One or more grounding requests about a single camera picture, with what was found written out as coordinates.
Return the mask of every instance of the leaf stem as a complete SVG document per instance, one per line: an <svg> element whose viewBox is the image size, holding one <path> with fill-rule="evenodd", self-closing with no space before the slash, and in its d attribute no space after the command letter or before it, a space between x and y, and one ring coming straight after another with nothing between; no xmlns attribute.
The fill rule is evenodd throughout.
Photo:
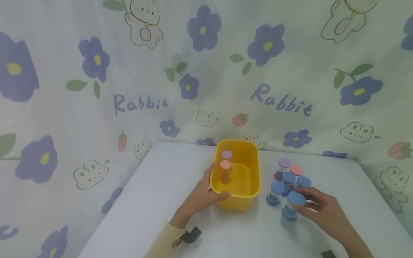
<svg viewBox="0 0 413 258"><path fill-rule="evenodd" d="M126 12L126 16L128 17L128 21L131 21L131 18L129 17L128 8L126 7L126 4L125 4L125 0L122 0L122 4L123 4L123 7L125 7L125 12Z"/></svg>
<svg viewBox="0 0 413 258"><path fill-rule="evenodd" d="M350 78L353 79L354 82L356 82L356 78L354 76L352 76L351 74L347 73L346 71L343 71L343 70L340 70L340 69L337 69L337 68L334 68L334 71L343 72L344 74L350 76Z"/></svg>
<svg viewBox="0 0 413 258"><path fill-rule="evenodd" d="M173 70L174 72L176 72L176 73L178 73L179 75L181 75L182 76L182 78L183 78L183 74L181 74L180 72L178 72L177 70L175 70L175 69L172 69L172 68L166 68L164 71L166 71L166 70Z"/></svg>
<svg viewBox="0 0 413 258"><path fill-rule="evenodd" d="M0 160L21 160L21 158L1 158Z"/></svg>

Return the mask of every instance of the white table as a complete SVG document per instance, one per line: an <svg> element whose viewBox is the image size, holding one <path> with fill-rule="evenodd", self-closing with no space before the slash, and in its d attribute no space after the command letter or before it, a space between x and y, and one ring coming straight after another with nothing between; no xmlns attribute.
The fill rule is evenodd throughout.
<svg viewBox="0 0 413 258"><path fill-rule="evenodd" d="M143 257L214 153L211 146L156 142L79 257ZM260 151L262 189L251 209L241 213L213 206L197 214L188 229L196 225L202 235L184 244L178 257L321 258L328 250L347 257L343 247L310 220L299 215L295 222L285 221L281 209L286 198L277 207L266 203L281 157L301 165L314 187L337 197L374 257L412 257L412 239L356 161L270 151Z"/></svg>

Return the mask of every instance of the hand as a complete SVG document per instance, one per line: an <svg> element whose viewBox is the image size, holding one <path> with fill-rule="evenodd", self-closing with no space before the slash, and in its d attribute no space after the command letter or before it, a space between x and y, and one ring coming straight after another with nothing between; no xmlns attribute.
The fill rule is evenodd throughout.
<svg viewBox="0 0 413 258"><path fill-rule="evenodd" d="M334 196L320 192L314 187L299 188L296 191L304 194L305 198L312 202L307 202L304 206L294 205L294 209L341 243L349 257L373 257Z"/></svg>
<svg viewBox="0 0 413 258"><path fill-rule="evenodd" d="M223 201L231 196L229 192L222 192L216 194L209 188L209 176L214 168L214 163L212 163L207 170L205 170L204 177L197 183L195 188L183 202L183 204L178 208L175 215L173 216L170 224L174 227L183 229L188 223L189 219L196 213L205 210L212 204Z"/></svg>

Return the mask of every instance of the red strawberry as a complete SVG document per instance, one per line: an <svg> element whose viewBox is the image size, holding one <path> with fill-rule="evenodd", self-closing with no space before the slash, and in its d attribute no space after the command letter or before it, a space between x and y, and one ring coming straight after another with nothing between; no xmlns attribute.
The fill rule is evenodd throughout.
<svg viewBox="0 0 413 258"><path fill-rule="evenodd" d="M119 134L118 136L118 150L120 152L124 151L126 149L126 144L128 143L128 138L126 137L126 134L122 133Z"/></svg>
<svg viewBox="0 0 413 258"><path fill-rule="evenodd" d="M244 126L248 121L247 116L248 114L243 114L243 113L239 113L238 115L234 116L232 119L233 125L237 127Z"/></svg>
<svg viewBox="0 0 413 258"><path fill-rule="evenodd" d="M409 142L398 142L390 147L387 154L394 159L406 159L410 158L412 151Z"/></svg>

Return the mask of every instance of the bunny face print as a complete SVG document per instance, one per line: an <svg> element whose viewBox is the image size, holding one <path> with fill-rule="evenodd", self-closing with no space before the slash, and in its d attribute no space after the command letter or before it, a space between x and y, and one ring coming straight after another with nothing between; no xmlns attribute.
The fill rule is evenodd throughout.
<svg viewBox="0 0 413 258"><path fill-rule="evenodd" d="M400 171L399 168L390 167L380 174L383 184L397 194L403 193L404 186L409 180L409 175Z"/></svg>
<svg viewBox="0 0 413 258"><path fill-rule="evenodd" d="M346 128L340 130L342 137L352 142L369 142L372 137L373 127L369 125L362 125L359 122L352 122Z"/></svg>
<svg viewBox="0 0 413 258"><path fill-rule="evenodd" d="M151 141L140 142L138 146L133 149L133 154L136 156L136 159L142 162L143 158L148 153L149 148L151 147Z"/></svg>
<svg viewBox="0 0 413 258"><path fill-rule="evenodd" d="M219 119L214 118L214 114L211 111L200 110L198 112L197 123L204 127L212 127Z"/></svg>
<svg viewBox="0 0 413 258"><path fill-rule="evenodd" d="M361 30L366 24L366 13L378 0L336 0L331 7L331 18L321 30L321 37L338 44L350 33Z"/></svg>
<svg viewBox="0 0 413 258"><path fill-rule="evenodd" d="M265 142L262 142L259 138L258 135L246 135L242 138L243 141L249 141L254 143L258 149L262 149L265 147Z"/></svg>
<svg viewBox="0 0 413 258"><path fill-rule="evenodd" d="M77 181L77 187L80 190L87 190L102 181L108 173L108 167L101 166L96 161L89 161L83 168L76 169L73 172L73 177Z"/></svg>
<svg viewBox="0 0 413 258"><path fill-rule="evenodd" d="M129 15L125 14L125 21L131 27L132 42L155 49L157 41L164 38L158 27L158 0L132 0L130 10Z"/></svg>

